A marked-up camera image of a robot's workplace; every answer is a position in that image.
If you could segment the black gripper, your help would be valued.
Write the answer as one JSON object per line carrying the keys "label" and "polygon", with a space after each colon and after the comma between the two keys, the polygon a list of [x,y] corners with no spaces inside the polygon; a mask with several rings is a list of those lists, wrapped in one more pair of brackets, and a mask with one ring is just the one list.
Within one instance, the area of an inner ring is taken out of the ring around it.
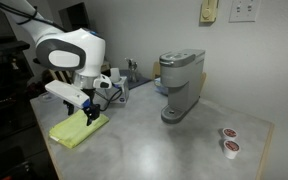
{"label": "black gripper", "polygon": [[100,105],[92,102],[91,96],[83,90],[69,89],[64,94],[63,104],[67,107],[68,116],[74,113],[74,106],[84,110],[87,116],[87,125],[100,116]]}

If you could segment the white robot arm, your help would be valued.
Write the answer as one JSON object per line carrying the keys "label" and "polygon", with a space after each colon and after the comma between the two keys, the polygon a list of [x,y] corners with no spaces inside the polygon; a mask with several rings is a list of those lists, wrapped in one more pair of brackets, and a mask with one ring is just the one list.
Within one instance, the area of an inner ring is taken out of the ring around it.
{"label": "white robot arm", "polygon": [[87,28],[64,31],[45,19],[27,0],[0,0],[0,10],[30,34],[41,66],[74,72],[71,84],[52,80],[45,88],[82,109],[90,125],[100,116],[100,105],[92,102],[94,91],[112,87],[110,78],[101,73],[105,40]]}

